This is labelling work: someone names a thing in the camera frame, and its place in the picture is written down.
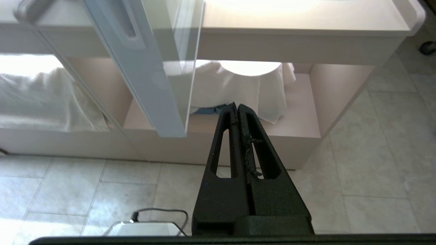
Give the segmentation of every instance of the blue cloth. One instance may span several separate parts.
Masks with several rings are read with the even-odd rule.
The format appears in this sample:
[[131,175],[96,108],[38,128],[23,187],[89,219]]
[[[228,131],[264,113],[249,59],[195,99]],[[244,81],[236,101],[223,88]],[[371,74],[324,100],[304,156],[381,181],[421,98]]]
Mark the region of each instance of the blue cloth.
[[215,107],[200,108],[194,114],[220,114],[226,105],[218,105]]

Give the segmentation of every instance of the white countertop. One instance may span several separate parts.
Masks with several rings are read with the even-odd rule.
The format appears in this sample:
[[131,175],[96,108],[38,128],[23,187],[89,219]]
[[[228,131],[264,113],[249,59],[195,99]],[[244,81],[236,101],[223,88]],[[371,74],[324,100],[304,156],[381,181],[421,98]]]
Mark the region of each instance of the white countertop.
[[410,31],[396,0],[208,0],[203,28],[209,31],[320,34]]
[[[3,0],[0,24],[17,23],[19,0]],[[398,3],[416,0],[206,0],[203,32],[406,36]],[[92,27],[79,0],[57,0],[39,27]]]

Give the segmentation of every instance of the black cable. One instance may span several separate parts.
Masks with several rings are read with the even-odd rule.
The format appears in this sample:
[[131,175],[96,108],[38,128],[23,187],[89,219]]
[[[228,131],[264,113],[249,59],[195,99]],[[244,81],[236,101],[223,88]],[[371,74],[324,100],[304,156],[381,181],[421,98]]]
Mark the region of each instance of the black cable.
[[138,218],[139,218],[139,213],[140,212],[146,212],[146,211],[162,211],[162,212],[179,212],[179,213],[184,213],[186,218],[185,221],[183,222],[183,225],[181,227],[179,227],[179,232],[177,233],[176,236],[180,235],[180,233],[182,233],[183,235],[187,236],[186,233],[183,231],[183,229],[185,229],[186,224],[188,223],[188,213],[183,210],[183,209],[164,209],[164,208],[141,208],[138,210],[133,211],[132,216],[131,216],[131,221],[133,222],[139,222]]

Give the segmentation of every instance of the white cloth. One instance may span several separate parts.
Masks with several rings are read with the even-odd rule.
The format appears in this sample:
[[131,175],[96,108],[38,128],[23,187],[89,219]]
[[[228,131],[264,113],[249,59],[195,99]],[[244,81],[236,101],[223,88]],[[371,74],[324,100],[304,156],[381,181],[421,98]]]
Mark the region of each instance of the white cloth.
[[291,63],[197,60],[191,113],[235,102],[275,124],[286,111],[284,80],[295,81]]
[[109,131],[102,112],[53,55],[0,55],[0,128]]

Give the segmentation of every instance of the tile floor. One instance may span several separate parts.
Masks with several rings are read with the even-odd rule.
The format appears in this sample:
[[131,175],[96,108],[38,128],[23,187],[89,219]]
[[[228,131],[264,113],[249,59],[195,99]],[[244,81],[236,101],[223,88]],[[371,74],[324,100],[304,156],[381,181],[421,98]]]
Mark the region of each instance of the tile floor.
[[[416,51],[428,40],[436,40],[432,14],[304,167],[289,171],[316,233],[436,233],[436,55]],[[192,213],[203,171],[168,163],[0,158],[0,244],[101,235],[143,207]],[[219,173],[226,176],[228,168]],[[183,220],[155,212],[141,218]]]

